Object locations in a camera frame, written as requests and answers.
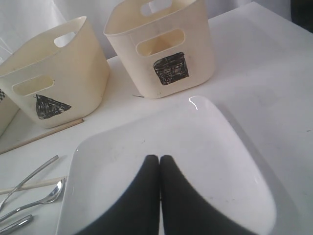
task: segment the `basket handle hole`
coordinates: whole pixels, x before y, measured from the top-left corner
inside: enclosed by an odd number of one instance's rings
[[[150,56],[181,45],[184,41],[184,32],[181,29],[174,29],[170,32],[139,43],[136,49],[140,55]]]
[[[54,39],[54,44],[58,47],[58,48],[62,48],[65,47],[67,44],[70,43],[70,41],[73,40],[73,38],[75,37],[76,32],[70,32],[67,34],[64,34],[56,39]]]
[[[12,90],[18,95],[26,96],[52,87],[53,84],[54,81],[51,77],[47,75],[39,75],[13,85]]]
[[[150,16],[171,6],[172,0],[153,0],[149,3],[142,5],[141,14],[144,16]]]

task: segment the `silver fork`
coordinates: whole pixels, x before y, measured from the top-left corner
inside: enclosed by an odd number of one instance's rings
[[[51,158],[50,160],[48,160],[47,162],[45,162],[44,164],[42,164],[38,169],[36,169],[33,173],[31,173],[29,176],[27,176],[22,182],[20,182],[7,196],[6,198],[0,203],[0,211],[3,209],[4,204],[6,202],[6,200],[8,200],[8,198],[17,190],[19,190],[27,181],[29,181],[34,175],[36,175],[38,172],[40,172],[41,170],[43,170],[44,168],[46,168],[48,165],[50,165],[51,163],[53,163],[54,161],[58,160],[59,156],[56,155],[53,158]]]

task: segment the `utensil handle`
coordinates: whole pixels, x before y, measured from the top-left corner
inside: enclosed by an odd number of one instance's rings
[[[37,168],[34,172],[32,172],[30,175],[28,175],[22,182],[20,182],[8,195],[6,198],[8,198],[9,196],[11,196],[15,191],[19,190],[27,181],[29,181],[32,177],[34,177],[37,173],[39,173],[40,171],[42,171],[44,168],[46,168],[48,165],[50,165],[51,163],[53,163],[54,161],[58,160],[59,156],[56,155],[53,158],[51,158],[50,160],[48,160],[47,162],[45,162],[44,164],[42,164],[39,168]]]
[[[0,235],[8,235],[12,232],[14,232],[15,230],[25,226],[26,224],[29,224],[31,221],[33,221],[34,217],[33,215],[28,215],[26,217],[24,217],[23,219],[20,219],[16,222],[14,222],[13,224],[10,224],[9,226],[5,227],[4,229],[0,230]]]
[[[15,210],[9,212],[8,214],[2,216],[2,217],[0,218],[0,223],[1,223],[2,221],[6,220],[7,218],[9,218],[9,217],[15,215],[17,212],[23,211],[23,210],[28,209],[28,208],[30,208],[30,207],[34,207],[34,206],[36,206],[36,205],[39,205],[40,203],[41,203],[41,201],[37,201],[37,202],[29,203],[29,204],[27,204],[27,205],[25,205],[25,206],[16,208]]]

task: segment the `black marker drawing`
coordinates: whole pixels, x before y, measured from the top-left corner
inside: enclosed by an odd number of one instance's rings
[[[156,61],[153,68],[156,71],[162,85],[169,85],[183,78],[189,77],[183,52],[167,56]]]
[[[51,118],[69,110],[72,107],[43,95],[37,94],[36,98],[36,111],[39,119]]]
[[[0,89],[0,102],[5,98],[5,93]]]

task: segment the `silver cutlery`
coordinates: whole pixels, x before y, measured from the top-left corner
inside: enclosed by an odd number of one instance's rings
[[[0,211],[3,209],[4,204],[6,202],[6,200],[8,200],[8,198],[17,190],[19,190],[28,180],[30,180],[34,175],[36,175],[38,172],[40,172],[41,170],[43,170],[44,168],[46,168],[48,165],[50,165],[51,163],[53,163],[54,161],[58,160],[59,156],[56,155],[53,158],[51,158],[50,160],[48,160],[47,162],[45,162],[43,165],[41,165],[38,169],[36,169],[33,173],[31,173],[29,176],[27,176],[22,182],[20,182],[7,196],[6,198],[0,203]]]
[[[33,221],[34,217],[33,215],[28,215],[24,217],[23,219],[20,219],[13,224],[10,224],[9,226],[5,227],[4,229],[0,230],[0,235],[8,235],[14,232],[15,230],[25,226],[26,224],[29,224],[31,221]]]
[[[19,208],[16,208],[15,210],[9,212],[8,214],[2,216],[0,218],[0,222],[6,220],[7,218],[11,217],[12,215],[20,212],[20,211],[23,211],[25,209],[28,209],[30,207],[34,207],[34,206],[37,206],[37,205],[40,205],[40,204],[49,204],[49,203],[52,203],[54,201],[56,201],[58,199],[58,197],[60,196],[61,192],[62,192],[62,189],[64,188],[64,185],[65,185],[65,178],[61,179],[56,187],[54,188],[54,190],[49,193],[49,195],[39,201],[36,201],[36,202],[33,202],[33,203],[29,203],[27,205],[24,205],[24,206],[21,206]]]

